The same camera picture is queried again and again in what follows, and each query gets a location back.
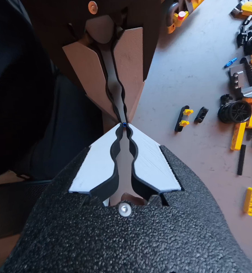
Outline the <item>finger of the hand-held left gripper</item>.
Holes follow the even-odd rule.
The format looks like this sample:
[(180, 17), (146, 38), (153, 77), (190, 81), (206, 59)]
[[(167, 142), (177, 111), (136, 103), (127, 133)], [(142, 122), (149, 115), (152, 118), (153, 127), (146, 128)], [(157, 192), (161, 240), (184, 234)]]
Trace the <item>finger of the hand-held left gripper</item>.
[(115, 122), (121, 123), (118, 108), (108, 87), (108, 74), (100, 51), (81, 42), (71, 43), (62, 49), (87, 97)]
[(113, 63), (122, 88), (122, 102), (127, 123), (131, 123), (141, 97), (143, 79), (143, 28), (127, 29), (113, 47)]

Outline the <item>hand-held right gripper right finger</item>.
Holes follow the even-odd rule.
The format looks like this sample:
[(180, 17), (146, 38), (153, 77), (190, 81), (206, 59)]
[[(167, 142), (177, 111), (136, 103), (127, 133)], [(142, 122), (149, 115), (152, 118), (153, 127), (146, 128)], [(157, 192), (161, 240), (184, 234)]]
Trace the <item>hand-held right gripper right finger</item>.
[(131, 185), (135, 193), (148, 201), (152, 195), (181, 191), (160, 144), (128, 123), (126, 126), (131, 164)]

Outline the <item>short black holed beam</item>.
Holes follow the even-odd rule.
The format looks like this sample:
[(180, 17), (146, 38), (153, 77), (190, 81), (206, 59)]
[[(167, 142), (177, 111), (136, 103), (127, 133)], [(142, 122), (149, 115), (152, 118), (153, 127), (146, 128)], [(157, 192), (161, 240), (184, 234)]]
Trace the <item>short black holed beam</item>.
[(207, 115), (208, 111), (209, 110), (206, 107), (202, 107), (199, 110), (199, 112), (198, 112), (198, 114), (197, 114), (197, 116), (196, 116), (196, 118), (194, 120), (194, 123), (195, 124), (202, 123), (203, 120), (204, 120), (204, 118), (205, 118), (205, 116)]

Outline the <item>black spoked wheel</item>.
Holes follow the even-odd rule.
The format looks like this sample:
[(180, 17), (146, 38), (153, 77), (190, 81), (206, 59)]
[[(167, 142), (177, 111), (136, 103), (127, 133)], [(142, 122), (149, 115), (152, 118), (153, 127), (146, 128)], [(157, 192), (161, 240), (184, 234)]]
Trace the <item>black spoked wheel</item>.
[(242, 100), (225, 104), (218, 111), (219, 120), (226, 124), (247, 122), (251, 115), (251, 105)]

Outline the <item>long blue connector pin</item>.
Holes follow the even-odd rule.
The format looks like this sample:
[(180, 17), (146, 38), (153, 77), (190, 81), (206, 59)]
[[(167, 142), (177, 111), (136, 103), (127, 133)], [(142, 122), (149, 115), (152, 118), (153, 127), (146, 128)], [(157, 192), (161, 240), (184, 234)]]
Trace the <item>long blue connector pin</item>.
[(224, 66), (223, 68), (226, 69), (228, 68), (229, 66), (231, 66), (234, 62), (237, 61), (237, 57), (234, 57), (233, 59), (229, 60)]

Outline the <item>short yellow holed beam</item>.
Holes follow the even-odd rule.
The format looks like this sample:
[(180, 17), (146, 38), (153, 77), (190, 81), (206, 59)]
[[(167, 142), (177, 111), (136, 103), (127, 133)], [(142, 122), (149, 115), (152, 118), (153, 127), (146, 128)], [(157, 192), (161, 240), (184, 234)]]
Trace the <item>short yellow holed beam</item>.
[(243, 204), (243, 212), (249, 216), (252, 216), (252, 187), (248, 187)]

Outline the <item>black angled connector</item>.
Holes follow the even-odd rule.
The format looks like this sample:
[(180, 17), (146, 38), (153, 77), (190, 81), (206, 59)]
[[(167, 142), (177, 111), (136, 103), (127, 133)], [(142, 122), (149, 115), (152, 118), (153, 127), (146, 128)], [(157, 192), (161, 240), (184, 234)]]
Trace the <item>black angled connector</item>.
[(230, 101), (233, 101), (233, 97), (230, 94), (224, 94), (220, 97), (220, 106), (226, 105)]

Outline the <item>person's leg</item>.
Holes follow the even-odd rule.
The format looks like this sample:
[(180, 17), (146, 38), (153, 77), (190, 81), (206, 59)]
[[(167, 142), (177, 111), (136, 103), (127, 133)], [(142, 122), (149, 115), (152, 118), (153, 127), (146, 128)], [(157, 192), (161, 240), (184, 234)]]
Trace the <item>person's leg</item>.
[(43, 138), (12, 168), (31, 180), (53, 179), (103, 135), (101, 110), (65, 75), (56, 73), (52, 116)]

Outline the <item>black beam with yellow pins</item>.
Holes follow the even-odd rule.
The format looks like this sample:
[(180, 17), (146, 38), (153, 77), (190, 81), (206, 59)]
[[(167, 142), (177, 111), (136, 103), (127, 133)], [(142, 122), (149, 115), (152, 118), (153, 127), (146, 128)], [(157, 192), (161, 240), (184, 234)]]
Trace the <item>black beam with yellow pins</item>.
[(194, 111), (190, 109), (189, 105), (185, 105), (181, 108), (175, 129), (174, 129), (175, 132), (181, 132), (183, 128), (189, 125), (189, 116), (193, 112)]

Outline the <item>yellow toy vehicle assembly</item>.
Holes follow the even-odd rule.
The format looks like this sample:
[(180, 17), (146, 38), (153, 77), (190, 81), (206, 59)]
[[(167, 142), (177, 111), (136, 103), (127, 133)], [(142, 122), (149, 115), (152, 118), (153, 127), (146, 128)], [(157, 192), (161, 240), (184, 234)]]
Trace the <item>yellow toy vehicle assembly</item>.
[(179, 28), (189, 15), (196, 10), (203, 0), (175, 0), (169, 4), (165, 14), (167, 33), (171, 34)]

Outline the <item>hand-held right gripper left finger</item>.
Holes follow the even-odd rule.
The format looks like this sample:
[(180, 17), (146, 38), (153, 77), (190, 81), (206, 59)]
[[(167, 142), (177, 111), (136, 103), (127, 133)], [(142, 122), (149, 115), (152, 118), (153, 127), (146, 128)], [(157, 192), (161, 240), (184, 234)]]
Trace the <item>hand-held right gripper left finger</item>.
[(123, 130), (123, 124), (119, 123), (89, 146), (89, 151), (68, 190), (69, 193), (98, 197), (104, 206), (109, 205), (110, 197), (119, 185), (116, 157), (121, 151)]

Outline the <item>black axle rod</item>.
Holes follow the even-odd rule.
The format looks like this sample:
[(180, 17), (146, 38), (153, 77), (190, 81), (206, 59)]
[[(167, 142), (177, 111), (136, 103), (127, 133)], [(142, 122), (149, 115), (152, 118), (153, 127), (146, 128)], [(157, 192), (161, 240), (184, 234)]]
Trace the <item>black axle rod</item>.
[(243, 174), (245, 152), (246, 152), (246, 145), (242, 144), (240, 148), (239, 161), (238, 161), (238, 167), (237, 167), (238, 176), (241, 176)]

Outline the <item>grey desk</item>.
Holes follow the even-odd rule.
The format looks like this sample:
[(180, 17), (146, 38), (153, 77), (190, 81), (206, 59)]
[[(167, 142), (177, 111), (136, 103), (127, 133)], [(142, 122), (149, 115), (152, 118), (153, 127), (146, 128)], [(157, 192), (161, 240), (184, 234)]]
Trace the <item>grey desk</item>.
[[(244, 137), (243, 174), (237, 176), (239, 151), (230, 151), (233, 125), (217, 118), (219, 99), (230, 91), (229, 69), (223, 66), (243, 56), (235, 42), (242, 19), (230, 14), (238, 2), (203, 1), (172, 34), (162, 29), (132, 124), (200, 177), (252, 260), (252, 216), (242, 213), (246, 189), (252, 187), (252, 141)], [(189, 125), (175, 132), (185, 105), (194, 112)], [(202, 107), (209, 111), (195, 124)]]

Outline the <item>grey digger bucket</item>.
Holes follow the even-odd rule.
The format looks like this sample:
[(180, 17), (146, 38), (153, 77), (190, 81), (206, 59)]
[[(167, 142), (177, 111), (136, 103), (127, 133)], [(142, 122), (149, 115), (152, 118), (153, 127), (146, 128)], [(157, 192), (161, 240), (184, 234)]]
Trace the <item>grey digger bucket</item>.
[(252, 55), (243, 57), (239, 65), (230, 68), (230, 82), (234, 91), (252, 99)]

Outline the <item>long yellow holed beam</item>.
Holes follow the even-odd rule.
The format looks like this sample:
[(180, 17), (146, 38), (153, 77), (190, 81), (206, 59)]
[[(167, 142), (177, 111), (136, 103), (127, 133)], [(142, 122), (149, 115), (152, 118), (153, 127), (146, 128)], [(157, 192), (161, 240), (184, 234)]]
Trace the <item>long yellow holed beam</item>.
[(235, 124), (230, 150), (238, 151), (241, 149), (245, 128), (246, 128), (246, 122)]

